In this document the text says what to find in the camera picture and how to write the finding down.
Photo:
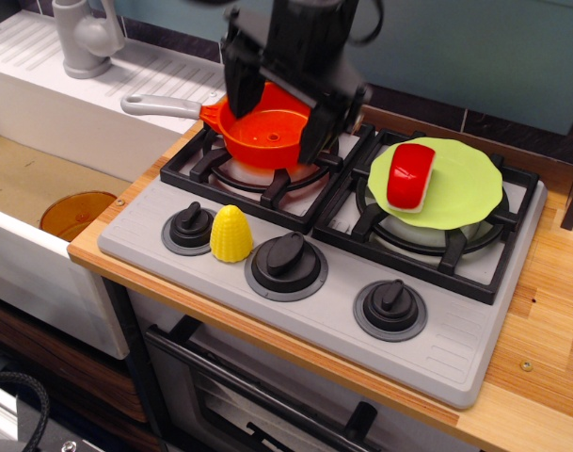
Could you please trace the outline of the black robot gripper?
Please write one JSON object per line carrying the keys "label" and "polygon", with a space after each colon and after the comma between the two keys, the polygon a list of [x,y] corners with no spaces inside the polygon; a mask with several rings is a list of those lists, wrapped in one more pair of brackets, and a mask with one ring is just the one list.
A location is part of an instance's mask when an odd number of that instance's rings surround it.
{"label": "black robot gripper", "polygon": [[342,134],[351,134],[370,92],[347,61],[355,1],[275,1],[269,15],[233,6],[221,52],[232,114],[243,118],[272,81],[311,109],[297,162],[312,164]]}

